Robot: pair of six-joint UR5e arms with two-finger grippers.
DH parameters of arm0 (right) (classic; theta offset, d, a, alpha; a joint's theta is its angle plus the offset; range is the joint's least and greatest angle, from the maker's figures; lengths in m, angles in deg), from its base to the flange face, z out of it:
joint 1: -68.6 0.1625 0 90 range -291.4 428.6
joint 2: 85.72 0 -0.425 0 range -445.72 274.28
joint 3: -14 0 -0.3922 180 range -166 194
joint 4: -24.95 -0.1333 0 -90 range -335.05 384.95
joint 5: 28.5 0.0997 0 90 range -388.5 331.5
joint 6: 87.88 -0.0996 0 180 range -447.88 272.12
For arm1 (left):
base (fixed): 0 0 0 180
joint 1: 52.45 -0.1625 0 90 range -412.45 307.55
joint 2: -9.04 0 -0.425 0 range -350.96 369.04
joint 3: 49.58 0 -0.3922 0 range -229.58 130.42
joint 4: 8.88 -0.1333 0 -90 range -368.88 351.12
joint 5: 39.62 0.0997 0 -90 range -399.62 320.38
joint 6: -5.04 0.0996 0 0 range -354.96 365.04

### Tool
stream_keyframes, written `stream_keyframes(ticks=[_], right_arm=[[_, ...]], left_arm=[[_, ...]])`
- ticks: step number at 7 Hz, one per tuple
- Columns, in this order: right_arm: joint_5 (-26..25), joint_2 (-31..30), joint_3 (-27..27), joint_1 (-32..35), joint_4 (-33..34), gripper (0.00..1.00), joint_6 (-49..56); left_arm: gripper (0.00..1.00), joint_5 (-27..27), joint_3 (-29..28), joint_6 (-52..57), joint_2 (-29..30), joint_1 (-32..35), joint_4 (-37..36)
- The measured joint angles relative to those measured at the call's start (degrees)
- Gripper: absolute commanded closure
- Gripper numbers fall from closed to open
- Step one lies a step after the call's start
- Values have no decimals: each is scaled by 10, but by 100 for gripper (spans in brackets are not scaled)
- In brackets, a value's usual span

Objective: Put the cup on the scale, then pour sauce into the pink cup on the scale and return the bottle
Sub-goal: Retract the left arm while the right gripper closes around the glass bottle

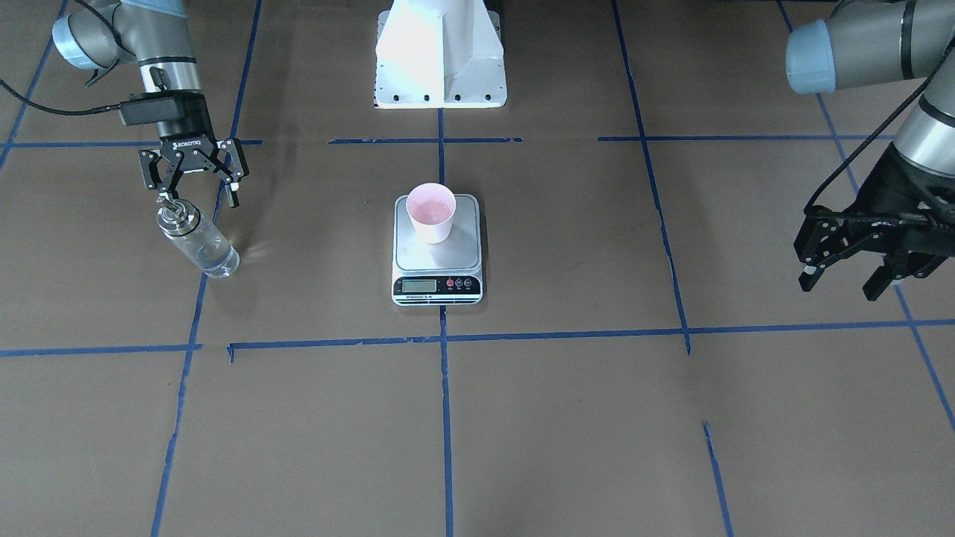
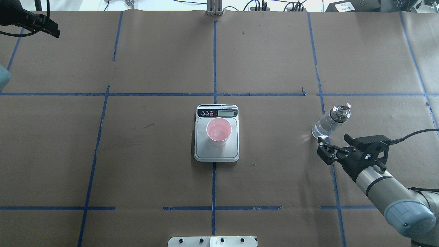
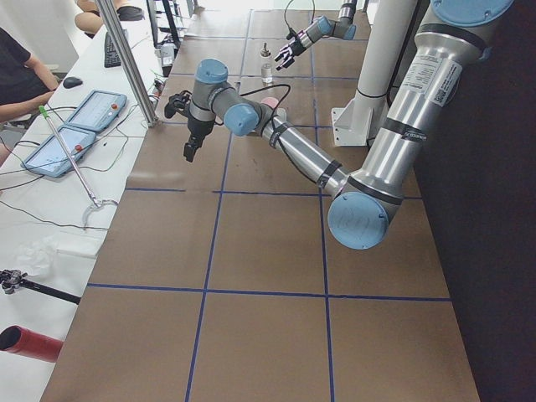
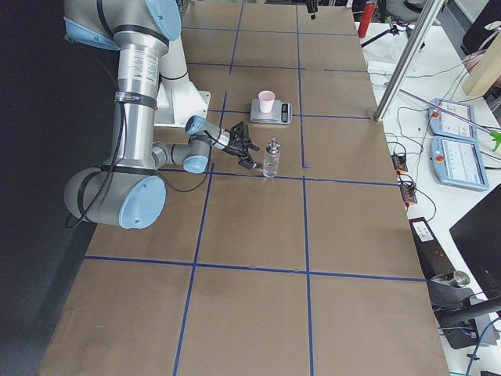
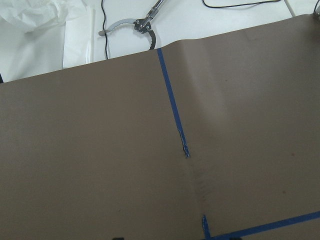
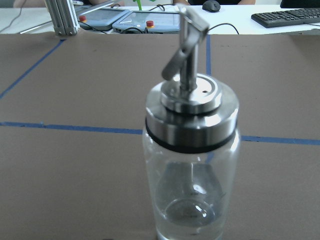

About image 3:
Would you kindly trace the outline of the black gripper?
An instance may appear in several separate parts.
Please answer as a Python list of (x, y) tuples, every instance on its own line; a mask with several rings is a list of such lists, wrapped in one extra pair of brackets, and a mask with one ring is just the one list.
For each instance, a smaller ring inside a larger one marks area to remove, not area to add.
[(294, 36), (288, 34), (286, 38), (289, 40), (288, 44), (275, 57), (275, 62), (278, 63), (276, 66), (277, 71), (290, 67), (295, 62), (294, 56), (299, 56), (308, 49), (307, 34), (297, 34)]
[(189, 120), (190, 137), (184, 144), (183, 155), (188, 162), (193, 162), (196, 152), (202, 147), (204, 138), (214, 129), (213, 121)]

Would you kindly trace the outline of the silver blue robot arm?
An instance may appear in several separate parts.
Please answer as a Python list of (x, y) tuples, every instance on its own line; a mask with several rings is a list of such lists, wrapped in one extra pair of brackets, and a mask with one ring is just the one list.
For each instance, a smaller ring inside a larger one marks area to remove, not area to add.
[(310, 49), (320, 39), (352, 40), (357, 31), (357, 26), (353, 23), (356, 6), (356, 0), (342, 1), (337, 20), (321, 15), (318, 18), (313, 18), (311, 24), (299, 32), (294, 30), (287, 22), (285, 11), (284, 21), (288, 28), (286, 38), (289, 42), (279, 50), (275, 57), (275, 62), (279, 63), (276, 66), (276, 70), (290, 67), (295, 62), (296, 57)]
[(166, 116), (179, 112), (190, 137), (192, 161), (221, 119), (236, 136), (251, 132), (282, 151), (295, 168), (332, 195), (328, 227), (342, 245), (366, 250), (380, 243), (403, 200), (402, 182), (449, 100), (463, 68), (484, 59), (508, 1), (433, 1), (415, 35), (416, 54), (363, 166), (342, 164), (305, 138), (273, 106), (247, 100), (228, 82), (225, 64), (204, 59), (192, 91), (171, 98)]

